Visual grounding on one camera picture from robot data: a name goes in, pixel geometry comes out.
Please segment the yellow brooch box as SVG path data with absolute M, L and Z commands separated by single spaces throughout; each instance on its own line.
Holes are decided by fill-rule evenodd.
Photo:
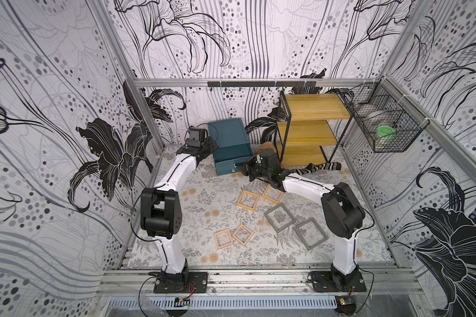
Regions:
M 255 211 L 259 198 L 260 198 L 259 194 L 255 194 L 253 192 L 243 190 L 238 199 L 237 206 L 247 209 L 249 211 Z
M 283 195 L 283 191 L 273 188 L 271 185 L 268 185 L 262 194 L 262 198 L 274 204 L 279 204 L 282 201 Z

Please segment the teal drawer cabinet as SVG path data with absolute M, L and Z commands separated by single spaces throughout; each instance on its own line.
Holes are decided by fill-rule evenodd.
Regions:
M 236 173 L 238 169 L 235 165 L 246 162 L 253 156 L 251 143 L 241 119 L 210 122 L 208 130 L 218 146 L 213 152 L 218 176 Z

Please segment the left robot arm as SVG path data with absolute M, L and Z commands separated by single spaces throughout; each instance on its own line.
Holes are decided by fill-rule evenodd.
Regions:
M 161 272 L 166 277 L 177 278 L 188 271 L 177 236 L 182 225 L 179 191 L 201 161 L 217 148 L 207 129 L 190 129 L 189 137 L 176 152 L 166 175 L 154 187 L 145 188 L 141 193 L 140 228 L 159 250 L 163 260 Z

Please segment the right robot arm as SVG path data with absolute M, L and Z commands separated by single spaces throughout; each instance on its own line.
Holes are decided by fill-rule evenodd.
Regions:
M 350 278 L 358 272 L 356 241 L 366 212 L 348 184 L 324 184 L 306 178 L 306 174 L 317 170 L 312 164 L 304 169 L 284 169 L 273 149 L 263 149 L 235 167 L 250 181 L 259 179 L 282 192 L 320 203 L 326 226 L 335 238 L 332 272 L 342 278 Z

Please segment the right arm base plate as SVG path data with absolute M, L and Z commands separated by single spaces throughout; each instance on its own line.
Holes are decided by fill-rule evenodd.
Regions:
M 356 269 L 348 275 L 338 271 L 314 271 L 308 275 L 316 293 L 361 293 L 367 291 L 362 274 Z

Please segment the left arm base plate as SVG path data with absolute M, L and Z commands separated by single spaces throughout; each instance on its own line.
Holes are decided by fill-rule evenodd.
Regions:
M 155 282 L 155 294 L 202 294 L 208 286 L 208 272 L 162 273 Z

